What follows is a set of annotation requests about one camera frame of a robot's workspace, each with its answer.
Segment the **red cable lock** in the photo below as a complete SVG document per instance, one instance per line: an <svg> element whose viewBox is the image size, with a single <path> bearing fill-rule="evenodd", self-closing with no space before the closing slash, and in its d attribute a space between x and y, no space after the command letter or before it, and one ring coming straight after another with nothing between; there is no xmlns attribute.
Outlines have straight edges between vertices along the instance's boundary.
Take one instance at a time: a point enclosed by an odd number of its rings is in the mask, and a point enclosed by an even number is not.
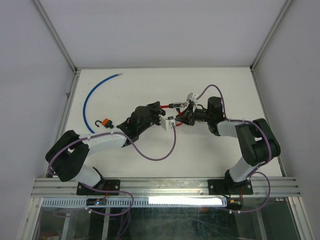
<svg viewBox="0 0 320 240"><path fill-rule="evenodd" d="M177 111L177 114L179 112L181 112L181 109L183 109L184 107L182 107L182 102L176 102L176 103L170 103L170 104L167 104L167 105L161 105L161 108L164 110L164 109L175 109ZM175 124L176 126L175 127L178 127L180 125L182 125L182 123L177 123L175 121Z"/></svg>

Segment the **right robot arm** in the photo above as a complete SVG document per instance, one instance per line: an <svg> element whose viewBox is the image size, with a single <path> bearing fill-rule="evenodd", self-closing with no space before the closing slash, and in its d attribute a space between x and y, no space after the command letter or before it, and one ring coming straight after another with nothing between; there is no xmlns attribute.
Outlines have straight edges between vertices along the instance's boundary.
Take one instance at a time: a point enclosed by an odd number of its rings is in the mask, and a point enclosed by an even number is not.
<svg viewBox="0 0 320 240"><path fill-rule="evenodd" d="M238 140L241 157L228 169L223 179L208 181L211 195L251 195L249 189L251 176L259 167L268 164L281 153L281 147L264 118L249 120L231 120L224 109L224 99L212 96L207 100L207 107L197 107L189 100L184 111L176 116L176 120L188 126L196 122L204 122L210 133L217 137L232 137Z"/></svg>

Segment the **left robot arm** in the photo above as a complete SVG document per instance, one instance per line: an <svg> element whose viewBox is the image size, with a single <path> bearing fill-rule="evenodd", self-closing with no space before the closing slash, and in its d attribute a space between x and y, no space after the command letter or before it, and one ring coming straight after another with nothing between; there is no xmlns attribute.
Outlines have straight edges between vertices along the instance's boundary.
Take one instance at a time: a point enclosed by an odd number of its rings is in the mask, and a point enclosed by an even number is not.
<svg viewBox="0 0 320 240"><path fill-rule="evenodd" d="M106 132L79 135L74 130L66 131L46 153L45 160L61 182L70 180L87 185L93 194L100 194L105 188L104 177L94 167L85 165L88 156L111 148L122 148L135 142L148 128L161 124L160 116L166 112L160 103L138 106L124 122Z"/></svg>

